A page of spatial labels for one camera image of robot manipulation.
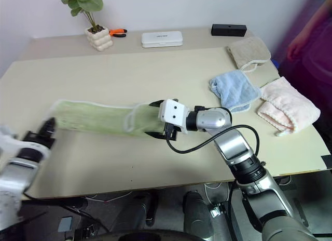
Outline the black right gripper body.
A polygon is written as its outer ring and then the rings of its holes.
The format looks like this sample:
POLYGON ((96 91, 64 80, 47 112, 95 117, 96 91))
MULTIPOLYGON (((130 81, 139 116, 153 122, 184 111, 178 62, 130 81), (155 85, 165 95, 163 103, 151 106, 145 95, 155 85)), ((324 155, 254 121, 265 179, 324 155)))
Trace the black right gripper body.
POLYGON ((179 127, 170 123, 165 124, 164 133, 166 140, 176 141, 178 132, 179 132, 179 127))

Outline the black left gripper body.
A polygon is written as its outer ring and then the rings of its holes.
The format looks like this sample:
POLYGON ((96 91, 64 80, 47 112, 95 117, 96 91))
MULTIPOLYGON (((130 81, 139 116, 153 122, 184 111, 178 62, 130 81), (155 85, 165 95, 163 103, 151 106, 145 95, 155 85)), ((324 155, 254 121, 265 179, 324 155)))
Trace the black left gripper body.
POLYGON ((22 141, 25 142, 34 142, 37 144, 41 144, 48 149, 51 149, 54 145, 56 139, 52 137, 51 134, 48 133, 34 133, 31 131, 28 131, 25 136, 22 138, 22 141))

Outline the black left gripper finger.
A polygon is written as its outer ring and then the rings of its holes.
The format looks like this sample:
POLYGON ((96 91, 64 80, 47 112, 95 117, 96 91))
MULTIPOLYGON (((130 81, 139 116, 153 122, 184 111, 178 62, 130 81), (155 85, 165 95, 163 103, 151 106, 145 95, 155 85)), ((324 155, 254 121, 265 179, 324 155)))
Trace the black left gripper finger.
POLYGON ((54 117, 51 117, 51 118, 49 118, 48 123, 49 123, 48 135, 49 135, 49 137, 53 137, 53 135, 55 134, 55 132, 57 130, 56 119, 54 117))
POLYGON ((43 123, 38 131, 39 136, 50 136, 50 122, 47 120, 43 123))

